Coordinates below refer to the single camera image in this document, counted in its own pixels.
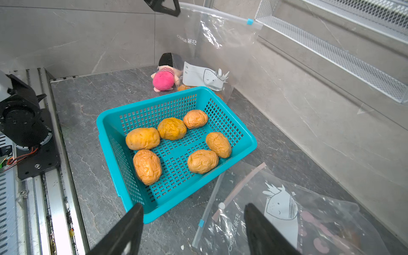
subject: black mounting plate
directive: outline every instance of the black mounting plate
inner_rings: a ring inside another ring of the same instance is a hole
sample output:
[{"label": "black mounting plate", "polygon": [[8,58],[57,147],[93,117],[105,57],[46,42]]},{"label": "black mounting plate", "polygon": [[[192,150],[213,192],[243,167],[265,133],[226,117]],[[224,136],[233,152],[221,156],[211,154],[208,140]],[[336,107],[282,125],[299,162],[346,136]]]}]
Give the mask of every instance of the black mounting plate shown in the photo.
[{"label": "black mounting plate", "polygon": [[[55,145],[55,132],[52,126],[51,114],[48,109],[41,109],[41,119],[44,124],[52,130],[52,138],[48,143],[41,145],[39,151],[18,164],[18,178],[24,180],[28,177],[35,177],[51,169],[60,166],[60,155]],[[30,151],[17,149],[17,157],[27,154]]]}]

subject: potato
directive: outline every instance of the potato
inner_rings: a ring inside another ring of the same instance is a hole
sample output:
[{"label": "potato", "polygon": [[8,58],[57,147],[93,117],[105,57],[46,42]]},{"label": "potato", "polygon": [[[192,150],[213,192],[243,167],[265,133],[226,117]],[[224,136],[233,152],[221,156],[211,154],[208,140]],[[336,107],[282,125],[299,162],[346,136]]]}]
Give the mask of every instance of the potato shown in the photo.
[{"label": "potato", "polygon": [[157,130],[159,131],[161,138],[172,141],[183,138],[187,132],[184,122],[176,118],[162,120],[157,127]]},{"label": "potato", "polygon": [[212,132],[205,138],[208,148],[214,151],[221,158],[227,158],[231,155],[231,145],[228,139],[220,132]]},{"label": "potato", "polygon": [[188,129],[196,129],[207,124],[208,115],[201,110],[189,111],[183,118],[183,122]]},{"label": "potato", "polygon": [[181,85],[177,88],[177,91],[183,91],[183,90],[192,89],[192,88],[195,88],[195,87],[187,86],[187,85],[181,84]]},{"label": "potato", "polygon": [[193,173],[207,173],[218,165],[218,156],[214,151],[198,150],[188,157],[187,165]]},{"label": "potato", "polygon": [[145,185],[152,185],[162,175],[162,165],[159,157],[149,151],[140,150],[133,157],[136,175]]},{"label": "potato", "polygon": [[130,131],[126,136],[126,145],[129,149],[138,151],[150,150],[160,143],[159,131],[155,128],[138,128]]}]

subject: gray marble countertop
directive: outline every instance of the gray marble countertop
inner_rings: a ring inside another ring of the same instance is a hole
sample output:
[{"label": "gray marble countertop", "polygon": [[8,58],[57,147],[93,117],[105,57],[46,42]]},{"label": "gray marble countertop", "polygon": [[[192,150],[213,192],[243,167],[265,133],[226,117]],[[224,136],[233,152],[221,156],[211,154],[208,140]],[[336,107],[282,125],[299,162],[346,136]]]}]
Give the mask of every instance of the gray marble countertop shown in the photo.
[{"label": "gray marble countertop", "polygon": [[[96,118],[108,109],[173,91],[153,91],[150,75],[156,67],[103,73],[52,83],[69,163],[92,248],[125,214],[116,194],[98,139]],[[257,166],[265,162],[280,179],[335,199],[356,202],[335,180],[286,137],[242,94],[234,90],[228,106],[258,141],[243,159]],[[190,244],[215,180],[144,226],[139,254],[195,254]],[[391,254],[408,249],[364,208],[361,213],[380,233]]]}]

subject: printed label on bag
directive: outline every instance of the printed label on bag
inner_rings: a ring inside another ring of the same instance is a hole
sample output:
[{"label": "printed label on bag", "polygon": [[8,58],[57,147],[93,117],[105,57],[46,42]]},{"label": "printed label on bag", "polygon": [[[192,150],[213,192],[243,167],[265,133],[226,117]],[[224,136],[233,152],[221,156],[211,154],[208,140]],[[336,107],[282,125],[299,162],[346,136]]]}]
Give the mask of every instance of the printed label on bag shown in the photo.
[{"label": "printed label on bag", "polygon": [[262,192],[266,195],[264,216],[296,248],[299,231],[297,203],[283,185],[275,187],[267,182],[265,184],[268,190]]},{"label": "printed label on bag", "polygon": [[221,69],[218,72],[205,67],[197,67],[184,62],[183,83],[187,86],[206,86],[212,90],[222,90],[228,74],[222,75]]},{"label": "printed label on bag", "polygon": [[181,37],[180,35],[177,35],[177,37],[178,37],[181,41],[183,41],[183,42],[186,42],[186,43],[189,43],[189,44],[193,44],[193,45],[197,45],[197,41],[196,41],[196,40],[193,40],[193,39],[190,39],[190,38],[185,39],[185,38]]}]

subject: wire mesh rack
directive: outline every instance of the wire mesh rack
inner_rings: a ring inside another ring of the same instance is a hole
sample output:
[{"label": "wire mesh rack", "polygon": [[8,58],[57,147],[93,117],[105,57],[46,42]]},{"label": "wire mesh rack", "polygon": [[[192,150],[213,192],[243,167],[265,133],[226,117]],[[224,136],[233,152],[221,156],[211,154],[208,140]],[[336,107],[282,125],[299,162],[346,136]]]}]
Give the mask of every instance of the wire mesh rack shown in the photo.
[{"label": "wire mesh rack", "polygon": [[399,103],[408,101],[407,85],[322,39],[271,14],[268,15],[275,6],[274,0],[262,0],[256,20],[327,59],[393,100]]},{"label": "wire mesh rack", "polygon": [[322,0],[345,11],[408,34],[408,2],[398,0]]},{"label": "wire mesh rack", "polygon": [[[408,0],[301,0],[408,44]],[[273,16],[279,0],[262,0],[255,19]]]}]

